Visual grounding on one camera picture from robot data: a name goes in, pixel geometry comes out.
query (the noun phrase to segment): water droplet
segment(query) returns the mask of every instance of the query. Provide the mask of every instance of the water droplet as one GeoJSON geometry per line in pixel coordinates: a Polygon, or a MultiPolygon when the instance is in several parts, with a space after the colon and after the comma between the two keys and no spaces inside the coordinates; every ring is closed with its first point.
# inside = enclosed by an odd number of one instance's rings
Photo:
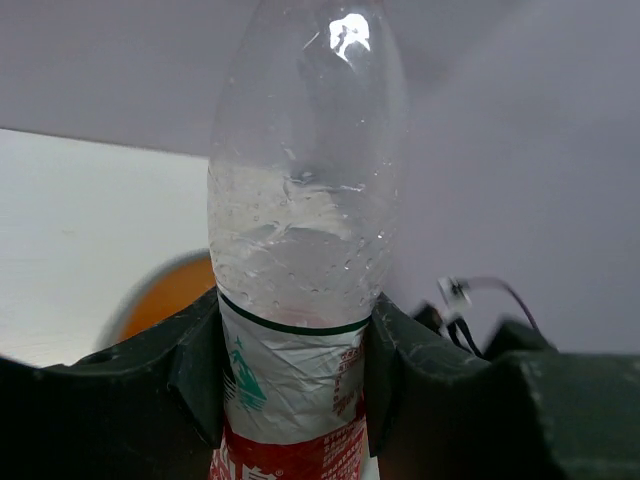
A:
{"type": "Polygon", "coordinates": [[[284,177],[284,182],[282,182],[282,191],[284,192],[287,200],[291,200],[291,191],[289,190],[289,183],[291,181],[290,177],[284,177]]]}
{"type": "Polygon", "coordinates": [[[296,161],[296,154],[293,153],[293,150],[291,150],[290,148],[287,148],[284,145],[282,145],[282,151],[287,155],[287,157],[289,158],[289,160],[291,162],[295,162],[296,161]]]}

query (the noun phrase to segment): white surface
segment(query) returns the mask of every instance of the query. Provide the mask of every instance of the white surface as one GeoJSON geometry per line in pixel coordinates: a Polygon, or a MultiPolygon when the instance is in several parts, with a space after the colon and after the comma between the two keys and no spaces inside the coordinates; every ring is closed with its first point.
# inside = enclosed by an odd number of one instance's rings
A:
{"type": "Polygon", "coordinates": [[[72,363],[129,290],[207,246],[202,158],[0,130],[0,354],[72,363]]]}

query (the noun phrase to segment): white connector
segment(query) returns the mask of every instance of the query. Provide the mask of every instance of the white connector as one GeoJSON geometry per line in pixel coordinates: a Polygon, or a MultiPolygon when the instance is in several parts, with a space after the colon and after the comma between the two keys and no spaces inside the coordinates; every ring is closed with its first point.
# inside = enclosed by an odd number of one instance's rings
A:
{"type": "Polygon", "coordinates": [[[455,277],[441,277],[438,279],[438,289],[447,310],[442,312],[443,320],[462,314],[471,307],[471,299],[467,289],[455,277]]]}

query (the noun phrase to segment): green stripe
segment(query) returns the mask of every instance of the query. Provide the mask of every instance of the green stripe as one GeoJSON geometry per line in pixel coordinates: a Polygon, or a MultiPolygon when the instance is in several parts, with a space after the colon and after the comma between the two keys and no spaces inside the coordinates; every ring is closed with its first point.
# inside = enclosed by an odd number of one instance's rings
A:
{"type": "Polygon", "coordinates": [[[229,300],[224,293],[218,290],[218,294],[222,301],[234,312],[236,312],[241,317],[246,318],[250,322],[253,322],[261,327],[269,328],[271,330],[275,330],[277,332],[283,333],[291,333],[292,335],[307,335],[307,336],[316,336],[316,337],[327,337],[329,335],[340,335],[341,333],[349,333],[355,332],[356,330],[361,329],[367,323],[371,317],[367,317],[364,320],[361,320],[357,323],[350,323],[348,325],[342,325],[340,327],[331,327],[331,328],[307,328],[307,327],[292,327],[290,325],[282,325],[281,323],[270,322],[269,320],[265,320],[264,318],[260,318],[253,313],[247,312],[246,310],[240,308],[231,300],[229,300]]]}

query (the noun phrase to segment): orange object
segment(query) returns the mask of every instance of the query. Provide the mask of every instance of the orange object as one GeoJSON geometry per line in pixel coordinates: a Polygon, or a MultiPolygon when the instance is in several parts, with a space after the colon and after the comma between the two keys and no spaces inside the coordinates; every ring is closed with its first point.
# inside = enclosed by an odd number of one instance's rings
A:
{"type": "Polygon", "coordinates": [[[124,309],[115,343],[126,340],[191,305],[216,284],[208,252],[164,268],[124,309]]]}

